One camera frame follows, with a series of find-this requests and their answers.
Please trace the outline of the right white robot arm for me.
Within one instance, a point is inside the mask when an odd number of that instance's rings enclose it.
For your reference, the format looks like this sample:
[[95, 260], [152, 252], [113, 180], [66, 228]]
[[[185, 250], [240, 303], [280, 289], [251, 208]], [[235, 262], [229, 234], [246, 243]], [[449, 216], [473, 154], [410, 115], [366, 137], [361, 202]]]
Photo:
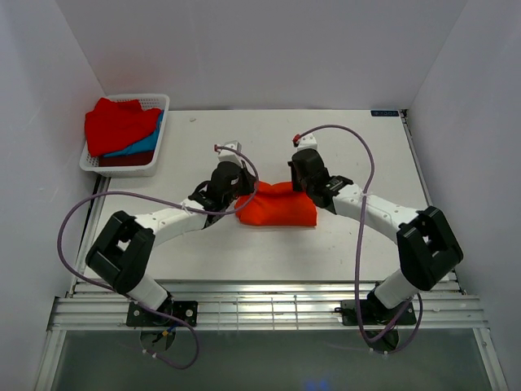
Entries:
[[390, 239], [399, 255], [399, 269], [376, 286], [361, 302], [362, 313], [387, 323], [416, 293], [431, 290], [463, 259], [463, 251], [443, 212], [394, 204], [365, 195], [352, 180], [332, 176], [317, 150], [297, 151], [288, 162], [295, 190], [320, 209], [348, 217]]

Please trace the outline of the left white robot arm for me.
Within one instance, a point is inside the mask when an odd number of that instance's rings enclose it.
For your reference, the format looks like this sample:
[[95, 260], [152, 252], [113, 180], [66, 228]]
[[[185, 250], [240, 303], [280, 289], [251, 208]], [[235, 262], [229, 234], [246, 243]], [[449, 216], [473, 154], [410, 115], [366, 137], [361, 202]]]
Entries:
[[185, 233], [218, 222], [240, 197], [255, 190], [256, 177], [245, 163], [223, 161], [208, 181], [200, 183], [181, 207], [131, 216], [113, 213], [87, 253], [85, 263], [115, 292], [145, 305], [155, 325], [173, 315], [170, 294], [147, 274], [153, 248]]

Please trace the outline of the orange t shirt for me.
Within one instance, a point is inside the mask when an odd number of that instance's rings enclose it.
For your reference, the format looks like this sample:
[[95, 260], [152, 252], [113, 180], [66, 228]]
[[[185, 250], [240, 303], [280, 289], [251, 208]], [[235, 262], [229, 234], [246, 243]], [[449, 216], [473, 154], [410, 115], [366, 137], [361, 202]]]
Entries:
[[292, 189], [291, 182], [260, 182], [253, 199], [240, 196], [235, 204], [237, 219], [250, 226], [315, 227], [317, 208], [308, 196]]

